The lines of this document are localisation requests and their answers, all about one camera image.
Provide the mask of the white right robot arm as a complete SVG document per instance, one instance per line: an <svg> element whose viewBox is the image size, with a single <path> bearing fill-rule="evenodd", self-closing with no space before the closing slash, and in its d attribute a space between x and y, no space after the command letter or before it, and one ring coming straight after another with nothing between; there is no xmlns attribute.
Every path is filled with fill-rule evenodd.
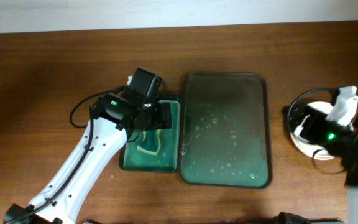
<svg viewBox="0 0 358 224"><path fill-rule="evenodd" d="M353 128L327 121L326 115L311 108L305 118L300 137L341 159L348 188L349 223L358 223L358 112Z"/></svg>

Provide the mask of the white plate corner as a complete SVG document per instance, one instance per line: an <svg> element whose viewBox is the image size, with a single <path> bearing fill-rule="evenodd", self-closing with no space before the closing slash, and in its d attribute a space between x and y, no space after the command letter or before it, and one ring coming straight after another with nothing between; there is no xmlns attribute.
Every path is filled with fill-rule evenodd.
<svg viewBox="0 0 358 224"><path fill-rule="evenodd" d="M307 141L305 141L304 139L299 137L300 131L302 130L301 125L305 121L305 112L304 112L304 110L305 110L306 106L310 106L310 107L312 107L314 109L317 109L318 111L321 111L326 115L328 115L331 112L333 106L330 103L327 103L327 102L315 101L315 102L308 103L308 104L306 104L306 103L297 104L292 109L292 111L290 113L290 118L289 118L289 125L290 125L290 129L291 129L290 134L293 133L298 140L300 140L303 143L308 144ZM348 127L350 127L354 132L354 128L353 128L351 123L348 125Z"/></svg>

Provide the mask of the grey plate with green stain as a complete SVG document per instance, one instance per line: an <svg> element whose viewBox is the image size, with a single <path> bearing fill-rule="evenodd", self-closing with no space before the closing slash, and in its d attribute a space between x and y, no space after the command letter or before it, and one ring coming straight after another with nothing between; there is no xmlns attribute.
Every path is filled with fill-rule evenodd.
<svg viewBox="0 0 358 224"><path fill-rule="evenodd" d="M330 156L330 155L327 155L327 154L315 154L315 155L312 155L311 158L319 160L319 161L328 161L328 160L331 160L331 159L335 159L336 157L335 156Z"/></svg>

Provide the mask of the white plate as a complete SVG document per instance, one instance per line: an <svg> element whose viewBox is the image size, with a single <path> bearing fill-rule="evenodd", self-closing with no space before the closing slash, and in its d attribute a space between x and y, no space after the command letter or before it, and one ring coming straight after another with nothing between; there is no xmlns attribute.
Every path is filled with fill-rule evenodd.
<svg viewBox="0 0 358 224"><path fill-rule="evenodd" d="M313 153L315 151L318 151L316 154L327 154L330 155L328 153L327 150L325 150L325 148L321 147L321 146L317 146L317 145L311 145L311 144L306 144L301 142L300 140L298 140L296 138L296 136L291 133L290 134L291 140L293 141L295 147L302 152L304 155L308 156L311 158L311 156L313 155Z"/></svg>

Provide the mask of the green yellow scrub sponge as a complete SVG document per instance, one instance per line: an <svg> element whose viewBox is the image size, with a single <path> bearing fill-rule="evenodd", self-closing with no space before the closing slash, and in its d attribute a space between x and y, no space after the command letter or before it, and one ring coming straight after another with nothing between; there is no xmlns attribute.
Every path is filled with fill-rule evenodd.
<svg viewBox="0 0 358 224"><path fill-rule="evenodd" d="M142 132L142 141L136 147L138 151L156 156L161 149L160 133L161 129Z"/></svg>

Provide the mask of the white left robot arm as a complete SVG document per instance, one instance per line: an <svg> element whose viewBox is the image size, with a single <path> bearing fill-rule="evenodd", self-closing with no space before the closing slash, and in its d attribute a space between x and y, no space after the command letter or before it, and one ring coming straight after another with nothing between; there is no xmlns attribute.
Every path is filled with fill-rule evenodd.
<svg viewBox="0 0 358 224"><path fill-rule="evenodd" d="M81 140L49 184L26 208L13 204L4 223L76 222L78 212L110 159L127 143L127 130L104 118L90 119Z"/></svg>

